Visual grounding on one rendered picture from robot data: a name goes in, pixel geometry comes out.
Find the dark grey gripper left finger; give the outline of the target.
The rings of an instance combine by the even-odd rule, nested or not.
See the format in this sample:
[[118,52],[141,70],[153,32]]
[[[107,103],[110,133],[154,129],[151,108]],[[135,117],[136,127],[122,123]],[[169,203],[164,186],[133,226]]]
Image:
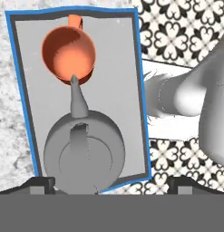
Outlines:
[[0,195],[6,194],[28,194],[28,195],[52,195],[55,193],[54,177],[31,177],[18,187],[0,191]]

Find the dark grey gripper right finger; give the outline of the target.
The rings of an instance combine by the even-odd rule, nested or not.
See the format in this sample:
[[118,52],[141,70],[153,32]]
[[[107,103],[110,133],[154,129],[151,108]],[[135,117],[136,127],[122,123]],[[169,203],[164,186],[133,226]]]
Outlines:
[[171,195],[224,195],[224,192],[204,187],[194,179],[181,177],[168,177],[169,186],[167,193]]

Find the grey kettle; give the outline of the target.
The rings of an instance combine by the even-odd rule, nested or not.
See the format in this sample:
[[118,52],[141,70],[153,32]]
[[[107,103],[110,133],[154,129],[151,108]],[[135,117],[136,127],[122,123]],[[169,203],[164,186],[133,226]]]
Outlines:
[[125,146],[117,125],[91,111],[76,76],[71,78],[71,111],[50,129],[44,145],[44,169],[67,194],[95,194],[119,178]]

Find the grey tray with blue rim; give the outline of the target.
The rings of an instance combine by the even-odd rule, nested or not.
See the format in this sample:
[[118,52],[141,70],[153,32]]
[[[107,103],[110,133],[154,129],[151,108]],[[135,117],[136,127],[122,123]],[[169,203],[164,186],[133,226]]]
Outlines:
[[117,180],[98,193],[151,177],[138,12],[134,8],[62,6],[14,10],[5,14],[21,95],[35,177],[44,169],[44,145],[50,129],[71,111],[71,80],[64,83],[44,65],[41,47],[68,15],[83,18],[96,61],[91,78],[80,84],[91,111],[108,116],[119,128],[125,161]]

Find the orange mug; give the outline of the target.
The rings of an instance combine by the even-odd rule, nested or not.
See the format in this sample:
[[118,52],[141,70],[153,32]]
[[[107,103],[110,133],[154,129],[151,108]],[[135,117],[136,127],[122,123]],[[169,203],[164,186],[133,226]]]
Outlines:
[[92,38],[83,30],[83,18],[68,15],[68,25],[55,27],[45,36],[41,54],[46,68],[59,80],[69,84],[75,75],[80,84],[93,74],[96,49]]

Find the pale grey rounded fitting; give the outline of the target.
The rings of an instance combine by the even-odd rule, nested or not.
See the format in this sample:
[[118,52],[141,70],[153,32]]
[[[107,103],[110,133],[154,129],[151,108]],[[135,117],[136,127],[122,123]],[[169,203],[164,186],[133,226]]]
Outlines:
[[189,72],[155,75],[144,82],[144,89],[148,115],[198,116],[200,149],[224,166],[224,34]]

